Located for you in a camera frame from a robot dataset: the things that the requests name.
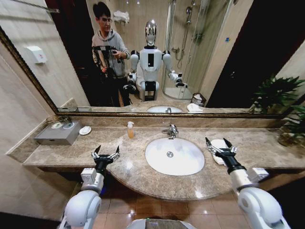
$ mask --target white sink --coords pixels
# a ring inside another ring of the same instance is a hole
[[[167,108],[170,108],[172,110],[172,113],[180,113],[183,112],[183,110],[174,107],[174,106],[152,106],[147,110],[148,113],[166,113],[165,111]]]
[[[204,166],[202,151],[192,142],[181,138],[160,138],[150,142],[145,157],[153,169],[174,176],[195,174]]]

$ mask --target door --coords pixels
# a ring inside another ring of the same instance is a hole
[[[51,16],[90,105],[107,105],[101,104],[103,90],[92,58],[94,32],[86,0],[45,1],[49,8],[60,10]]]
[[[305,1],[254,0],[207,107],[249,108],[305,39]]]

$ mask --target folded towel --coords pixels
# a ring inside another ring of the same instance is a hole
[[[129,23],[129,13],[128,12],[121,12],[121,11],[116,11],[113,13],[113,19],[114,21],[123,21],[125,23]]]
[[[187,109],[189,113],[202,113],[203,109],[196,104],[188,104]]]
[[[227,148],[227,145],[222,139],[214,139],[211,141],[211,144],[216,148]],[[213,159],[217,164],[226,166],[224,160],[221,157],[213,155]]]

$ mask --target soap dispenser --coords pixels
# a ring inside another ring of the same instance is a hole
[[[133,124],[131,121],[127,123],[127,134],[130,139],[134,137]]]

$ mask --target wall-mounted dispenser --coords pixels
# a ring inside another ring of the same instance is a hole
[[[26,47],[30,61],[33,63],[46,63],[48,60],[43,50],[38,46]]]

